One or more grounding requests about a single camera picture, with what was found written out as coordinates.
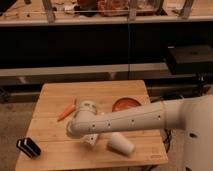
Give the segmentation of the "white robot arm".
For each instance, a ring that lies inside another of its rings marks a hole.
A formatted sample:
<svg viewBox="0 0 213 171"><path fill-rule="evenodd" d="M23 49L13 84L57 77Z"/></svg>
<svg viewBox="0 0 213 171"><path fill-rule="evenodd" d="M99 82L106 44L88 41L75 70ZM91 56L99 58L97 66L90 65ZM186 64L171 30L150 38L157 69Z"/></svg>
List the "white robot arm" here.
<svg viewBox="0 0 213 171"><path fill-rule="evenodd" d="M213 95L158 101L104 115L92 101L83 101L67 124L67 134L182 129L185 131L182 171L213 171Z"/></svg>

